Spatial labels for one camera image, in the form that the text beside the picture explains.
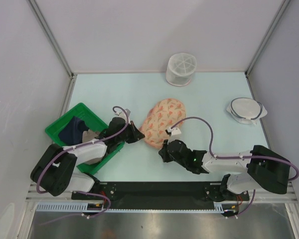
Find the pink tulip mesh laundry bag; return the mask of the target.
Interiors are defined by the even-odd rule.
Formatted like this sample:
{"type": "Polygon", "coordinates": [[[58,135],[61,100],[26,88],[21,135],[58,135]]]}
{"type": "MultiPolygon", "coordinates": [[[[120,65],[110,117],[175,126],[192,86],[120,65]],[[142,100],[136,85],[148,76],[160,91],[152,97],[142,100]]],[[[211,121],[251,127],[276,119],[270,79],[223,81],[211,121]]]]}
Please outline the pink tulip mesh laundry bag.
{"type": "Polygon", "coordinates": [[[165,130],[185,117],[186,109],[181,101],[173,98],[164,99],[149,111],[139,130],[145,135],[145,143],[160,149],[163,141],[168,139],[165,130]]]}

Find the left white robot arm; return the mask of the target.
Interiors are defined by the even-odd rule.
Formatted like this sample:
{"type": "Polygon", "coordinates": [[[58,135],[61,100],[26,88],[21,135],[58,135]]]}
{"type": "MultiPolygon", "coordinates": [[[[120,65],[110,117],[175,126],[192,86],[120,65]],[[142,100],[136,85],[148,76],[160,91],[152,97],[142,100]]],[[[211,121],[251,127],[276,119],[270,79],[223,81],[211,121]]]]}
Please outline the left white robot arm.
{"type": "Polygon", "coordinates": [[[30,174],[40,194],[49,193],[56,197],[67,189],[81,190],[89,199],[99,196],[100,186],[90,173],[75,172],[75,168],[93,159],[103,160],[122,143],[135,143],[145,137],[134,122],[114,117],[98,138],[86,143],[61,147],[50,145],[30,174]]]}

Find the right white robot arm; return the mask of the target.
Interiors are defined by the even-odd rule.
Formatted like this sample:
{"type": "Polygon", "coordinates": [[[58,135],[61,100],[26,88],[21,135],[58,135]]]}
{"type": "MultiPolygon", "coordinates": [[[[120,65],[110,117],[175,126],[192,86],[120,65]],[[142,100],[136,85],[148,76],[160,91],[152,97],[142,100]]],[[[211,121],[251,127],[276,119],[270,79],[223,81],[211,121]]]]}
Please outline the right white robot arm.
{"type": "Polygon", "coordinates": [[[220,195],[226,200],[256,189],[279,195],[287,192],[290,161],[262,145],[236,155],[219,156],[191,150],[181,140],[165,140],[158,153],[163,162],[176,162],[193,174],[224,172],[220,195]]]}

